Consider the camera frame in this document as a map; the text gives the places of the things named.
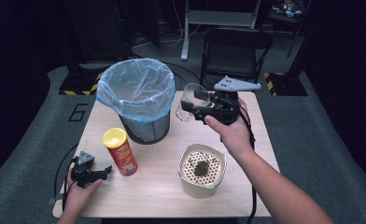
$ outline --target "glass cup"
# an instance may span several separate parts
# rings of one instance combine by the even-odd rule
[[[203,86],[197,83],[189,83],[184,87],[183,95],[177,105],[176,116],[180,120],[188,122],[193,115],[182,109],[181,101],[192,103],[194,106],[207,106],[210,103],[209,93]]]

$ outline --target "table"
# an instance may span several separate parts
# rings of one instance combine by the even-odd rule
[[[256,137],[256,151],[279,171],[275,154],[253,92],[239,92],[246,102]],[[138,170],[122,176],[107,149],[103,134],[110,128],[123,128],[119,116],[109,107],[95,102],[87,126],[77,146],[76,155],[85,151],[95,157],[93,171],[112,165],[108,179],[94,193],[82,217],[248,217],[252,209],[251,184],[236,161],[220,142],[219,135],[201,121],[182,122],[175,115],[182,91],[178,91],[171,108],[169,133],[161,142],[139,145],[129,139]],[[227,158],[225,176],[216,193],[206,199],[191,198],[181,188],[177,166],[185,149],[205,144],[222,151]],[[53,215],[62,213],[57,201]],[[270,214],[258,197],[257,217]]]
[[[261,0],[256,0],[253,12],[206,11],[190,10],[189,0],[186,0],[184,20],[184,41],[180,56],[186,61],[189,55],[189,24],[243,26],[253,29],[257,20]]]

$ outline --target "plastic trash bag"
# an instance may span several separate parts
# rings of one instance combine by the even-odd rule
[[[175,93],[174,74],[164,63],[132,59],[104,71],[96,100],[141,125],[167,115]]]

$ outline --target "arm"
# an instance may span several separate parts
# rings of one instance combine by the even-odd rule
[[[206,116],[205,122],[219,133],[229,153],[238,162],[277,223],[331,223],[320,206],[255,153],[241,118],[226,126]]]
[[[67,177],[67,184],[70,187],[66,205],[61,217],[58,220],[58,224],[70,224],[76,223],[80,212],[87,205],[93,193],[101,186],[102,179],[96,180],[91,186],[83,189],[74,183],[70,177],[70,173]]]

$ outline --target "yellow lid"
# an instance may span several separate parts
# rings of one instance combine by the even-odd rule
[[[127,139],[127,133],[120,128],[112,128],[108,130],[102,139],[105,147],[117,148],[124,144]]]

